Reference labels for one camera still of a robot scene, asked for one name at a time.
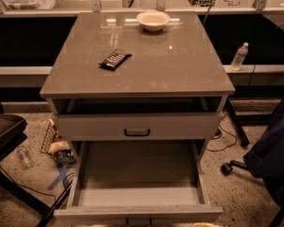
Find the grey top drawer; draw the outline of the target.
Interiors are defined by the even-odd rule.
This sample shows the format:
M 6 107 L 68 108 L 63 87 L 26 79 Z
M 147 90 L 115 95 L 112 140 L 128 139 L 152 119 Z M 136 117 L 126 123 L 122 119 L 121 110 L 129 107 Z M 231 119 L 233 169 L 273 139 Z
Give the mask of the grey top drawer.
M 60 114 L 54 122 L 67 141 L 209 139 L 221 113 Z

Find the grey drawer cabinet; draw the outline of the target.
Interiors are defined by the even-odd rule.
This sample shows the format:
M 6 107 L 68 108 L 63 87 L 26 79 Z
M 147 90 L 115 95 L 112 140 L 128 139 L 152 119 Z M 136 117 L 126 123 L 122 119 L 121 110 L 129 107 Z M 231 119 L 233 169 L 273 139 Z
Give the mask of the grey drawer cabinet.
M 115 71 L 100 68 L 115 49 L 131 56 Z M 94 12 L 78 16 L 41 95 L 55 117 L 222 113 L 233 92 L 197 14 L 173 12 L 149 32 L 133 12 Z M 209 139 L 182 140 L 204 153 Z

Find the open grey middle drawer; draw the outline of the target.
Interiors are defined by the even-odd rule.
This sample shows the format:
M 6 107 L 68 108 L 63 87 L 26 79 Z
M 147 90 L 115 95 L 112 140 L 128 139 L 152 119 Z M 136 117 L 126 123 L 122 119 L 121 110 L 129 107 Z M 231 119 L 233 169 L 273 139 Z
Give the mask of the open grey middle drawer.
M 160 225 L 214 221 L 196 145 L 190 141 L 103 141 L 81 146 L 63 209 L 71 225 Z

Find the black snack bar wrapper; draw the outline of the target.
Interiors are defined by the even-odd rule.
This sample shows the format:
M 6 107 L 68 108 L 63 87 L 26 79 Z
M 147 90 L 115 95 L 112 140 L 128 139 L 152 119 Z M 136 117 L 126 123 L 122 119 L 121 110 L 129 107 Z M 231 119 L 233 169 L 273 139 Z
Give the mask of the black snack bar wrapper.
M 116 68 L 127 60 L 131 54 L 128 54 L 120 49 L 115 49 L 103 62 L 100 62 L 98 65 L 102 69 L 115 71 Z

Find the white bowl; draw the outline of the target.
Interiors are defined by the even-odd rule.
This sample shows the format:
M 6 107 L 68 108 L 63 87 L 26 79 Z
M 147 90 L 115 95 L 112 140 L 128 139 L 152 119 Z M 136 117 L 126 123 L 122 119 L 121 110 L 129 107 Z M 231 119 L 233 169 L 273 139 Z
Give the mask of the white bowl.
M 162 11 L 144 11 L 136 16 L 136 20 L 147 31 L 159 31 L 169 22 L 170 17 Z

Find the blue tape cross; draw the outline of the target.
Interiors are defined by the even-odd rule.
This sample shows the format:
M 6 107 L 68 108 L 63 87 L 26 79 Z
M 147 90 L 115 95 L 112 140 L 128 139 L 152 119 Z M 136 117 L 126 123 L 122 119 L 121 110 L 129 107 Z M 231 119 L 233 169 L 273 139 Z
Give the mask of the blue tape cross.
M 54 181 L 47 188 L 48 190 L 53 190 L 58 183 L 62 183 L 63 187 L 67 187 L 69 185 L 68 178 L 72 175 L 70 169 L 73 167 L 74 163 L 67 164 L 57 164 L 58 176 L 54 179 Z

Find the clear plastic water bottle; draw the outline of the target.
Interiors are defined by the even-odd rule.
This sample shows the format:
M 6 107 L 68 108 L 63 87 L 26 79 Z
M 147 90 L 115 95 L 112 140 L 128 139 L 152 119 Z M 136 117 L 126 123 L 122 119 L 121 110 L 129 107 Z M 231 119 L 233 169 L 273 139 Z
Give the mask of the clear plastic water bottle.
M 242 66 L 242 63 L 248 54 L 248 43 L 244 43 L 242 46 L 240 46 L 231 62 L 231 69 L 233 71 L 239 71 L 240 67 Z

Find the plastic bottle on floor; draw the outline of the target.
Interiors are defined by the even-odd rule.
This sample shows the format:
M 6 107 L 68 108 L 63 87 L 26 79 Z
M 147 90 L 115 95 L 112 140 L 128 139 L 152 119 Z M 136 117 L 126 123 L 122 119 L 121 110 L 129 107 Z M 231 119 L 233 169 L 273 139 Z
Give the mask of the plastic bottle on floor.
M 18 158 L 24 169 L 29 169 L 33 166 L 29 151 L 27 148 L 20 146 L 17 149 Z

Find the black chair left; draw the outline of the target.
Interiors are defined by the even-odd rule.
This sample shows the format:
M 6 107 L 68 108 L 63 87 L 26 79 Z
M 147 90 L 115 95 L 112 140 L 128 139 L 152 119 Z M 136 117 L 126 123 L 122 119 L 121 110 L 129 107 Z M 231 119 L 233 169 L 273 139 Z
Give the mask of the black chair left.
M 0 103 L 0 162 L 27 139 L 24 134 L 26 126 L 27 122 L 23 117 L 4 113 L 3 105 Z M 13 183 L 1 171 L 0 186 L 43 217 L 50 210 L 49 206 Z

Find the office chair with dark cloth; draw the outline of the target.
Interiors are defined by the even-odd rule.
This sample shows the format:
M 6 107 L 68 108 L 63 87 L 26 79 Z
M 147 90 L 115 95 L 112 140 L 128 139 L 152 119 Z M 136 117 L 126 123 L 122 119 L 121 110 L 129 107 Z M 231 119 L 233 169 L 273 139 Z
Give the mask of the office chair with dark cloth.
M 234 166 L 264 181 L 270 196 L 280 207 L 269 227 L 278 227 L 284 219 L 284 97 L 276 106 L 265 132 L 243 156 L 243 162 L 231 160 L 223 164 L 222 174 L 230 174 Z

